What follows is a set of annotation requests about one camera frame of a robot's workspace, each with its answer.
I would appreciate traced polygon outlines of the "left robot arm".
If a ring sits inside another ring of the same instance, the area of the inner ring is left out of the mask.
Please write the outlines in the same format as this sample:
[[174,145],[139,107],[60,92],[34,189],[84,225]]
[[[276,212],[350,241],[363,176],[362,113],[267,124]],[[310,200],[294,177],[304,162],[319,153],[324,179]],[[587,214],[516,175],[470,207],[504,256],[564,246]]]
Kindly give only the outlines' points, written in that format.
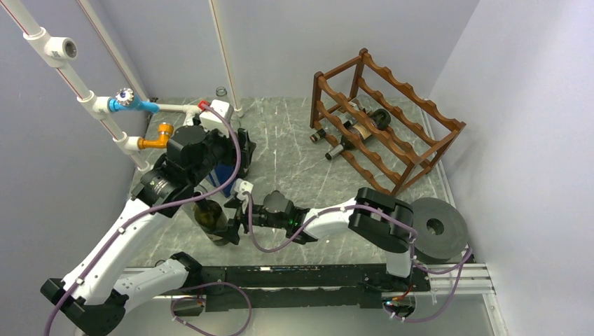
[[219,165],[230,174],[222,187],[245,177],[255,147],[243,128],[229,136],[199,125],[175,130],[165,152],[142,175],[119,219],[92,252],[66,276],[47,280],[41,293],[86,335],[108,335],[128,312],[154,296],[178,289],[196,292],[202,265],[184,252],[128,278],[123,272],[139,248]]

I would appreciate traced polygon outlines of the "green wine bottle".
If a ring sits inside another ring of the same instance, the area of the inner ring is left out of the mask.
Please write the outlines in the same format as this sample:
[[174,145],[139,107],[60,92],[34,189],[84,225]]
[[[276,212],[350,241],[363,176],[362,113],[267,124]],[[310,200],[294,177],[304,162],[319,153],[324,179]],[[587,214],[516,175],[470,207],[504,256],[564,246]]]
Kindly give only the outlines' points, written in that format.
[[192,209],[195,222],[211,243],[215,246],[224,246],[231,243],[227,237],[216,234],[225,231],[228,224],[227,216],[217,201],[210,198],[201,199],[193,203]]

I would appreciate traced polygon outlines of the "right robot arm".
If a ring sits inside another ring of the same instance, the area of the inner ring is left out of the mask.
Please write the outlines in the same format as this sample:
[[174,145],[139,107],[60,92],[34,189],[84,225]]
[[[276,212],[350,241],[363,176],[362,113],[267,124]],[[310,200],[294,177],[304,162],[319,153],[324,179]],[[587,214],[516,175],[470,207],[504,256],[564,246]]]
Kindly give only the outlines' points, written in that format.
[[410,250],[418,232],[413,228],[412,206],[377,190],[360,188],[354,197],[325,208],[296,206],[278,190],[256,204],[248,190],[241,190],[224,208],[235,211],[222,234],[233,244],[239,242],[240,228],[249,235],[255,227],[284,230],[286,241],[279,245],[281,249],[292,242],[307,244],[353,232],[385,252],[390,288],[402,291],[413,281]]

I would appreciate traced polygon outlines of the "labelled dark wine bottle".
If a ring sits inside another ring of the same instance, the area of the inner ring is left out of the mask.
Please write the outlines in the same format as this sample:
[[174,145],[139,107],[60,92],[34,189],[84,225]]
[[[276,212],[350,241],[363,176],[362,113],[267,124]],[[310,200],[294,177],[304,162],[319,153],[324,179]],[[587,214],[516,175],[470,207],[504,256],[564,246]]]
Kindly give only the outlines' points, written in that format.
[[[391,115],[388,111],[383,108],[379,108],[369,114],[366,114],[370,119],[373,126],[378,130],[385,130],[391,123]],[[353,133],[358,139],[365,141],[372,134],[360,123],[356,122],[348,130]],[[332,160],[343,151],[350,151],[355,148],[354,144],[345,136],[342,135],[337,146],[334,146],[331,150],[325,153],[324,157],[327,160]]]

